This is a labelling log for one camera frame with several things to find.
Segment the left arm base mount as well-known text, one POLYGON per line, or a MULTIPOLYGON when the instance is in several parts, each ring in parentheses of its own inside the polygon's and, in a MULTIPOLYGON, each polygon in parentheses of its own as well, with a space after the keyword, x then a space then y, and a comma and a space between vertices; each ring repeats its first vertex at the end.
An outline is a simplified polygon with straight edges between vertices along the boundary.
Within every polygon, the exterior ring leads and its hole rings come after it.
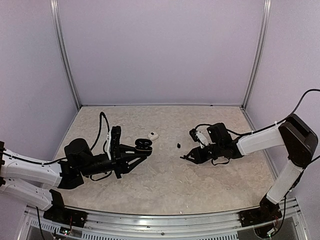
POLYGON ((88 213, 85 211, 75 210, 66 207, 63 209, 51 207, 49 210, 46 210, 43 213, 43 217, 46 220, 79 228, 84 227, 87 220, 87 216, 88 213))

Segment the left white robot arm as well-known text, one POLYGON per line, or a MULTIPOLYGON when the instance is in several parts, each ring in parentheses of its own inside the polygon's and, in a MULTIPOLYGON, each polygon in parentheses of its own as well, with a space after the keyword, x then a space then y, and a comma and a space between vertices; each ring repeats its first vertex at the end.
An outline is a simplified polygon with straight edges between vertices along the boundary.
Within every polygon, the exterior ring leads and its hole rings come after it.
POLYGON ((152 153, 152 141, 138 138, 135 146, 112 139, 105 153, 93 155, 87 142, 77 138, 65 146, 66 160, 36 162, 19 156, 0 143, 0 191, 43 210, 47 220, 83 226, 84 211, 72 210, 64 204, 58 189, 72 190, 84 184, 84 178, 112 173, 120 179, 152 153))

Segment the black earbud charging case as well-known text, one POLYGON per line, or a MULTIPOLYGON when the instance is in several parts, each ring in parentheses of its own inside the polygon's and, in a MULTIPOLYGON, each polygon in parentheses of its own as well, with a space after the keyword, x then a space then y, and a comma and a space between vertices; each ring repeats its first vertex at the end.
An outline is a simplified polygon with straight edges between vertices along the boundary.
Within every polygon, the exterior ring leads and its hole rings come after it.
POLYGON ((138 138, 135 140, 135 149, 141 152, 151 152, 153 142, 150 139, 138 138))

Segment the white earbud charging case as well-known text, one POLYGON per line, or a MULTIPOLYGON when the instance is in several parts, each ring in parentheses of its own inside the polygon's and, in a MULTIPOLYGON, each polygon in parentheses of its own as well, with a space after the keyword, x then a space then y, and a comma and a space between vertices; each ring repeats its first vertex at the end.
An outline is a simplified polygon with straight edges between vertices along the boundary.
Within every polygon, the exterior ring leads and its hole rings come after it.
POLYGON ((159 138, 159 134, 156 132, 150 132, 147 137, 149 140, 154 141, 159 138))

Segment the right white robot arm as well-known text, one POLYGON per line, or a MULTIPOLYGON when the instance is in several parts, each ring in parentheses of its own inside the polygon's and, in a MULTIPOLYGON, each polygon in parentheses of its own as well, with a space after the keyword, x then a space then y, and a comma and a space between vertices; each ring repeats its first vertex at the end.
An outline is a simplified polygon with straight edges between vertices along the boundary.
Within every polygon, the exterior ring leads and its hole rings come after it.
POLYGON ((318 147, 317 134, 292 111, 280 121, 246 133, 228 129, 223 122, 198 123, 186 131, 197 147, 181 158, 196 165, 219 165, 219 159, 230 160, 249 158, 259 152, 274 148, 285 148, 287 160, 269 190, 258 199, 256 207, 241 210, 239 215, 243 226, 265 223, 282 218, 285 212, 280 202, 299 183, 307 167, 317 160, 314 156, 318 147))

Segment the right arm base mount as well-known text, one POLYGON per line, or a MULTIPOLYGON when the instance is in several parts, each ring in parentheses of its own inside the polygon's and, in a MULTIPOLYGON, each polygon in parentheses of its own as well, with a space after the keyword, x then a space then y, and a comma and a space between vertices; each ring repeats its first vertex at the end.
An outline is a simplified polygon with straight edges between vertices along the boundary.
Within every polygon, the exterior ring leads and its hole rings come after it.
POLYGON ((243 228, 274 221, 276 218, 282 218, 282 216, 279 206, 275 208, 260 206, 239 212, 239 218, 243 228))

